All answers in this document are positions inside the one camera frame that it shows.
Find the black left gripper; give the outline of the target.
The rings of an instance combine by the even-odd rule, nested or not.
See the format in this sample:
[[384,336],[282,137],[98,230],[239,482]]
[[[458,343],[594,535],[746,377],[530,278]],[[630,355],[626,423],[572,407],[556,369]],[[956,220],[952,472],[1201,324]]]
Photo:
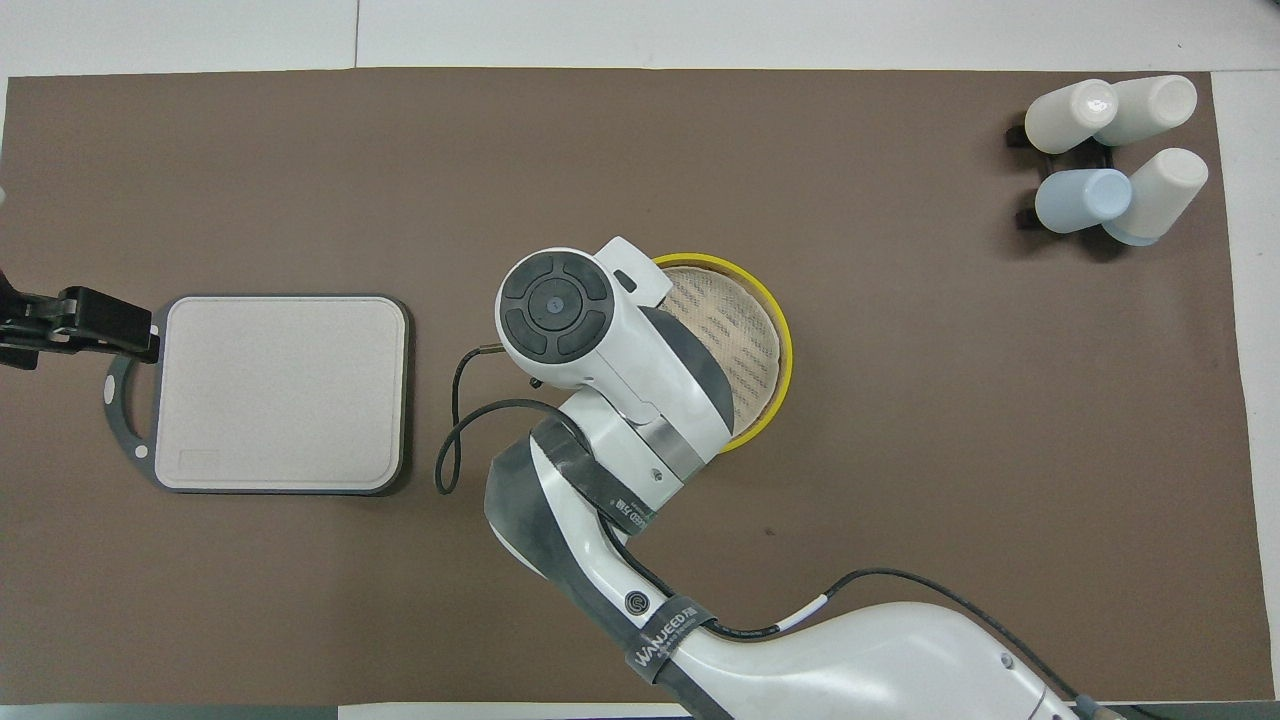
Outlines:
[[[61,316],[67,342],[52,340]],[[145,307],[88,287],[68,287],[58,296],[22,293],[1,272],[1,364],[35,370],[41,352],[70,351],[156,363],[160,338]]]

